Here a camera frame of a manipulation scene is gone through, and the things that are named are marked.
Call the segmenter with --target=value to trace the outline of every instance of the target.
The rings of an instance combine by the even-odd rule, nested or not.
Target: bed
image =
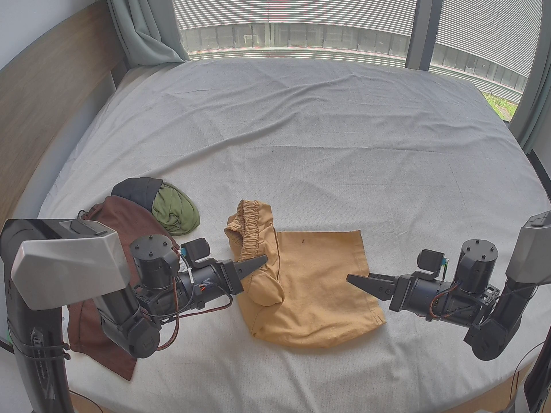
[[[240,199],[272,205],[280,231],[360,229],[372,272],[405,274],[423,248],[457,262],[484,238],[502,287],[520,226],[551,204],[522,150],[466,81],[320,59],[221,59],[133,69],[60,171],[39,217],[75,217],[126,177],[182,188],[217,258]],[[343,265],[343,279],[346,266]],[[120,413],[438,412],[513,374],[551,323],[534,296],[502,355],[477,360],[465,329],[381,307],[387,323],[341,346],[253,339],[239,308],[192,317],[130,382],[85,355],[71,388]],[[162,330],[162,342],[171,335]]]

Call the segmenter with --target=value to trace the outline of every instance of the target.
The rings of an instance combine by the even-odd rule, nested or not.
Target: curtain
[[[189,60],[172,0],[107,0],[107,3],[131,67]]]
[[[509,130],[526,154],[543,123],[551,120],[551,0],[542,0],[542,23],[534,63]]]

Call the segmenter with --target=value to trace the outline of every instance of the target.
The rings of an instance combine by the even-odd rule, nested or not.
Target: green grass
[[[511,101],[508,101],[504,98],[500,98],[499,96],[491,95],[489,93],[482,93],[486,100],[488,101],[488,104],[492,106],[492,108],[495,110],[495,112],[499,115],[499,117],[502,120],[509,120],[510,118],[506,118],[498,109],[498,106],[504,107],[506,111],[513,116],[515,113],[515,110],[517,108],[517,105],[512,103]]]

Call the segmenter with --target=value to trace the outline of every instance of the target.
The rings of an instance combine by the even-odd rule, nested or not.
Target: wooden bed frame
[[[13,215],[59,130],[124,57],[107,2],[100,0],[46,32],[0,71],[0,224]],[[520,370],[521,378],[526,371]],[[511,378],[446,413],[505,408],[510,387]],[[99,411],[83,397],[73,396],[73,402],[82,413]],[[551,402],[545,411],[551,412]]]

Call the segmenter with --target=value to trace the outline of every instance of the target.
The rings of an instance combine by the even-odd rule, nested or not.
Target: folded clothing
[[[254,337],[327,348],[386,322],[377,299],[346,282],[348,273],[369,274],[360,231],[276,232],[269,205],[242,200],[225,234],[235,260],[268,257],[238,295]]]
[[[130,268],[130,284],[139,283],[139,276],[130,253],[130,244],[149,234],[169,236],[155,217],[140,205],[119,196],[108,196],[104,203],[94,205],[81,216],[97,220],[119,233],[119,240]],[[180,247],[172,239],[172,247]],[[87,299],[69,306],[69,345],[71,350],[87,354],[109,370],[130,381],[136,359],[111,341],[103,332],[100,315],[93,300]]]
[[[170,235],[183,236],[199,226],[195,204],[180,189],[162,179],[128,178],[117,183],[111,194],[150,211]]]

